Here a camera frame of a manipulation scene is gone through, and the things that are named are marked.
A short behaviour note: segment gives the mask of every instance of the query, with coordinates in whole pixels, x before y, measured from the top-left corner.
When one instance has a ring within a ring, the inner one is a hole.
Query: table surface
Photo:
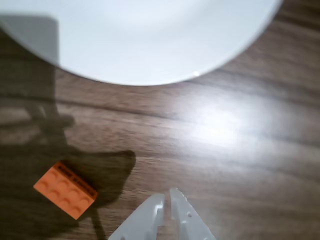
[[[106,240],[165,193],[157,239],[176,240],[173,187],[217,240],[320,239],[319,0],[285,0],[246,52],[171,85],[84,79],[3,32],[0,46],[1,239]],[[57,161],[99,192],[78,221],[32,188]]]

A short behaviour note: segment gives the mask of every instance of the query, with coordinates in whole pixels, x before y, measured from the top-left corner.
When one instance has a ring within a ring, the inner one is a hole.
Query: white plastic object
[[[109,237],[109,240],[156,240],[164,220],[165,195],[145,200]]]
[[[179,226],[180,240],[216,240],[207,225],[186,197],[177,189],[170,189],[171,217]]]
[[[0,0],[0,25],[82,77],[161,85],[217,69],[267,27],[282,0]]]

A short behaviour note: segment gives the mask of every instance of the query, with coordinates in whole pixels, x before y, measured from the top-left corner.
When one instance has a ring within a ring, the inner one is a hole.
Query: lego brick
[[[51,167],[33,187],[74,219],[78,219],[98,195],[61,162]]]

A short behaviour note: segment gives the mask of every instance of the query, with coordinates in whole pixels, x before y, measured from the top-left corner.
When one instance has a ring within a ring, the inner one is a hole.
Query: white plastic clip
[[[207,225],[186,197],[177,189],[170,189],[171,217],[179,225],[180,240],[216,240]]]
[[[145,200],[109,237],[109,240],[156,240],[164,221],[165,195],[156,193]]]

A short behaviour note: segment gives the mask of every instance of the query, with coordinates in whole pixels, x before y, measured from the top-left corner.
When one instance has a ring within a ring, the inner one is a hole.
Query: wood grain
[[[149,87],[84,79],[0,34],[0,238],[105,240],[181,189],[217,240],[320,239],[320,2],[285,0],[222,68]],[[64,160],[99,197],[75,221],[32,189]]]

